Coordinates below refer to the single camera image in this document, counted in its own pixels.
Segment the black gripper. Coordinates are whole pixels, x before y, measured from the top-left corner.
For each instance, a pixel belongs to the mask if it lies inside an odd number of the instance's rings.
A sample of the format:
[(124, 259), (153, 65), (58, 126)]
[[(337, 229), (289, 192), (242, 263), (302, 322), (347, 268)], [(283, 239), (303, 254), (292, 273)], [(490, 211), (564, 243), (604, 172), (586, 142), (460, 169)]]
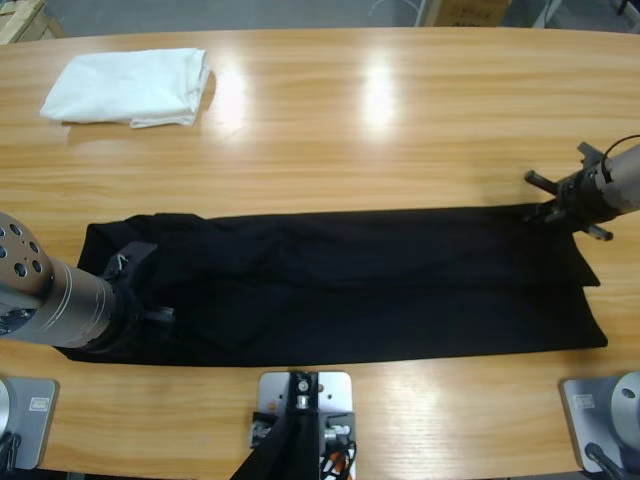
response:
[(600, 241), (614, 238), (612, 232), (599, 226), (614, 218), (614, 208), (604, 201), (592, 171), (582, 170), (553, 182), (530, 170), (524, 180), (553, 196), (531, 205), (523, 217), (527, 222), (571, 233), (583, 232)]
[[(144, 303), (135, 287), (124, 280), (112, 284), (116, 297), (114, 310), (103, 334), (94, 342), (95, 350), (126, 350), (136, 339), (145, 317)], [(172, 324), (174, 309), (149, 306), (147, 320), (162, 325)]]

